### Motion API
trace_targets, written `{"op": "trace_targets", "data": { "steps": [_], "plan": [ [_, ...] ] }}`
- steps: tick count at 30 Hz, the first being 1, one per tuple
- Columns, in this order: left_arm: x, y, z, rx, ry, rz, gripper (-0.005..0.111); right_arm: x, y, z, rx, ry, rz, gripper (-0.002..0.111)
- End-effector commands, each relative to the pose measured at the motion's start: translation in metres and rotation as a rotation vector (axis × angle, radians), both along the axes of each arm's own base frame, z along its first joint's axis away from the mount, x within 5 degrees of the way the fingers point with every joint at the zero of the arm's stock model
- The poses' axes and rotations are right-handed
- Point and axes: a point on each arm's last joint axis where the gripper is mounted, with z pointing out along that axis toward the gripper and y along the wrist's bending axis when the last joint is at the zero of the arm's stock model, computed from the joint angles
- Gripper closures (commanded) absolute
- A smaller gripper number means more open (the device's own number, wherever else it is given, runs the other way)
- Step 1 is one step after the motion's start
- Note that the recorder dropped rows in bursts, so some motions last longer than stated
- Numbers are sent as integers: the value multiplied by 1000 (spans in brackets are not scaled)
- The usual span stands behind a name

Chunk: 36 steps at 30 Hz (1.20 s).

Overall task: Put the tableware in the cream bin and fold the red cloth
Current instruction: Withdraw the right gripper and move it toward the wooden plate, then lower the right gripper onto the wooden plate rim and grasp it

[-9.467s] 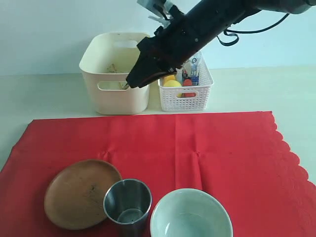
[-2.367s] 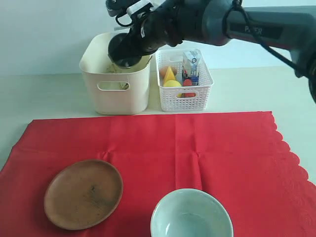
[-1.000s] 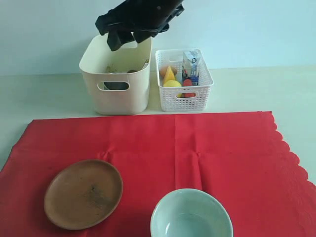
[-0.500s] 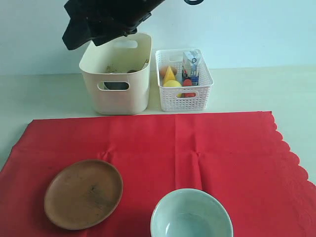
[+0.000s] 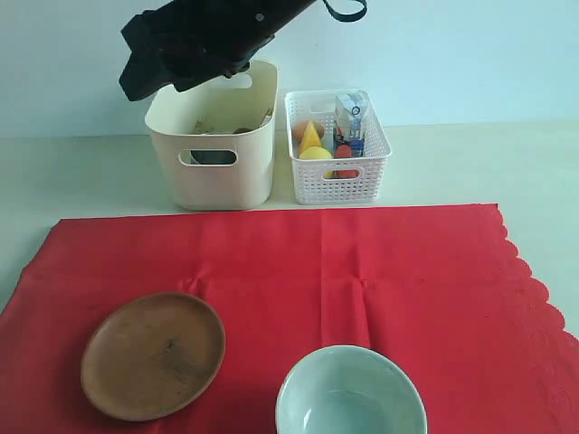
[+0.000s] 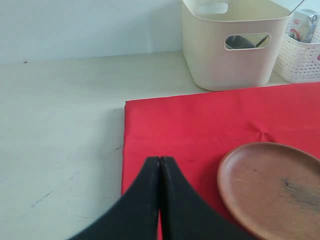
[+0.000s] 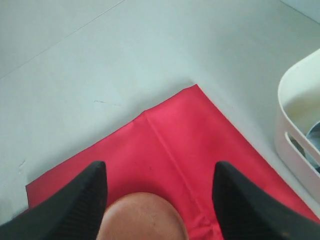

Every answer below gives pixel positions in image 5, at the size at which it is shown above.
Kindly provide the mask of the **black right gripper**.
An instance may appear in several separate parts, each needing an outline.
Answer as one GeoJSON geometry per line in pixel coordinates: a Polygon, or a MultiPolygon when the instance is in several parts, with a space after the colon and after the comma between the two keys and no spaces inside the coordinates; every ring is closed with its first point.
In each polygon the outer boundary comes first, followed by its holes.
{"type": "Polygon", "coordinates": [[[119,85],[140,101],[173,84],[184,92],[233,76],[310,1],[171,1],[122,28],[130,50],[119,85]]]}

